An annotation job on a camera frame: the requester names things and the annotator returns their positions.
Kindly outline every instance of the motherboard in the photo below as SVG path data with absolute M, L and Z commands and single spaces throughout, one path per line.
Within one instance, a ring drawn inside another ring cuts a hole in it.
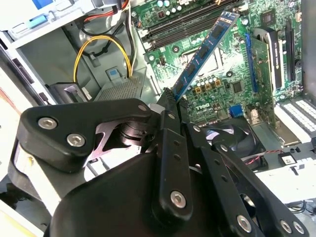
M 240 18 L 186 92 L 190 119 L 275 126 L 275 103 L 303 90 L 301 0 L 149 0 L 132 16 L 159 86 L 171 88 L 223 10 Z

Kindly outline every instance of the yellow power cable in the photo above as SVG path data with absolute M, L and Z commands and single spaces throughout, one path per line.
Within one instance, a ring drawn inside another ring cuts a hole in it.
M 120 46 L 120 44 L 117 43 L 113 38 L 111 38 L 109 36 L 94 36 L 94 37 L 91 37 L 88 41 L 86 41 L 82 45 L 82 47 L 80 48 L 80 50 L 78 52 L 78 55 L 77 55 L 76 60 L 75 60 L 75 65 L 74 65 L 74 75 L 73 75 L 74 82 L 76 82 L 76 70 L 78 69 L 78 64 L 79 64 L 80 58 L 82 56 L 82 53 L 83 53 L 84 49 L 87 47 L 87 45 L 95 40 L 110 40 L 113 43 L 115 43 L 117 45 L 117 47 L 120 49 L 120 51 L 122 52 L 122 54 L 126 60 L 126 64 L 127 64 L 127 68 L 128 68 L 128 77 L 132 76 L 132 66 L 130 64 L 130 61 L 128 59 L 128 56 L 127 56 L 125 50 Z

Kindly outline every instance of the bolt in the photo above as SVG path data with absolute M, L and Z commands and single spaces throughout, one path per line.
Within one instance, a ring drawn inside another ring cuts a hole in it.
M 172 114 L 168 114 L 168 116 L 169 116 L 170 118 L 172 118 L 172 119 L 175 119 L 175 118 L 176 118 L 176 117 L 173 116 Z
M 237 221 L 238 221 L 238 224 L 239 226 L 244 230 L 246 231 L 247 233 L 250 233 L 251 232 L 251 224 L 250 222 L 242 215 L 239 215 L 237 217 Z
M 227 147 L 225 147 L 225 146 L 222 145 L 222 144 L 221 144 L 221 148 L 222 148 L 222 150 L 223 150 L 224 152 L 227 152 L 227 151 L 228 151 Z
M 72 147 L 82 147 L 85 144 L 85 139 L 80 134 L 72 133 L 67 136 L 67 142 Z
M 299 233 L 301 233 L 302 235 L 305 233 L 305 232 L 304 232 L 304 229 L 303 229 L 303 228 L 301 227 L 301 225 L 298 224 L 296 221 L 293 221 L 293 225 L 294 225 L 295 229 L 296 229 Z
M 195 131 L 201 132 L 201 129 L 198 126 L 194 125 L 193 128 L 194 128 Z
M 170 195 L 172 203 L 178 208 L 184 208 L 187 204 L 185 197 L 178 191 L 173 191 Z
M 139 105 L 138 108 L 141 109 L 142 111 L 146 111 L 147 110 L 146 107 L 143 106 L 143 105 Z
M 281 220 L 280 223 L 286 232 L 288 232 L 289 234 L 292 233 L 291 227 L 285 221 Z
M 38 121 L 38 124 L 41 128 L 48 129 L 48 130 L 51 130 L 57 127 L 57 122 L 54 119 L 46 118 L 46 117 L 40 118 Z

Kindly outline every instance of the black fan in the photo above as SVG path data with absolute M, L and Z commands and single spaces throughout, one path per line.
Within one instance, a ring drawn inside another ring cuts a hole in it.
M 238 158 L 254 156 L 266 150 L 244 117 L 221 121 L 202 130 L 211 145 L 223 141 Z

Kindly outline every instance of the blue expansion slot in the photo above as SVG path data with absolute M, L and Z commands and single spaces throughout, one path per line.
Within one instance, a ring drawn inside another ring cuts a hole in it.
M 239 18 L 238 14 L 223 11 L 217 19 L 214 26 L 202 42 L 201 46 L 193 55 L 191 61 L 187 64 L 182 74 L 173 86 L 175 100 L 178 102 L 186 93 L 188 87 L 197 76 L 198 72 L 213 54 L 218 44 L 222 41 L 228 30 L 235 24 Z
M 257 93 L 258 92 L 258 86 L 257 86 L 257 81 L 255 77 L 255 71 L 253 68 L 253 61 L 252 61 L 252 56 L 251 56 L 251 40 L 250 40 L 250 35 L 245 34 L 246 36 L 246 49 L 247 49 L 247 57 L 248 57 L 248 63 L 249 63 L 249 70 L 250 70 L 250 79 L 251 79 L 251 84 L 252 84 L 252 90 L 253 92 Z

